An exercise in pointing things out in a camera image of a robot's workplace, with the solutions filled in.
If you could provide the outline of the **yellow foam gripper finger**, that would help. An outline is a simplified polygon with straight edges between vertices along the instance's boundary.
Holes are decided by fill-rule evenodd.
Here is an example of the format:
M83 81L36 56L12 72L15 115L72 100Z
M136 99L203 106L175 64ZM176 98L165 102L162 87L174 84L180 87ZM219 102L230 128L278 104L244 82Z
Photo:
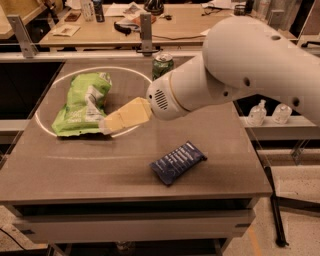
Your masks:
M108 135L148 122L151 116L152 110L148 100L137 97L107 115L98 123L98 127L103 134Z

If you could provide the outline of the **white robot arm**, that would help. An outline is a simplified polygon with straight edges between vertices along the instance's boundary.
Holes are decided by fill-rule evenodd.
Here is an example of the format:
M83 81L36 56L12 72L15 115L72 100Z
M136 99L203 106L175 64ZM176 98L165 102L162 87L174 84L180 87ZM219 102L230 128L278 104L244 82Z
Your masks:
M174 120L195 110L254 94L276 99L320 124L320 58L265 23L226 18L207 33L202 53L153 81L137 98L99 122L104 134L156 117Z

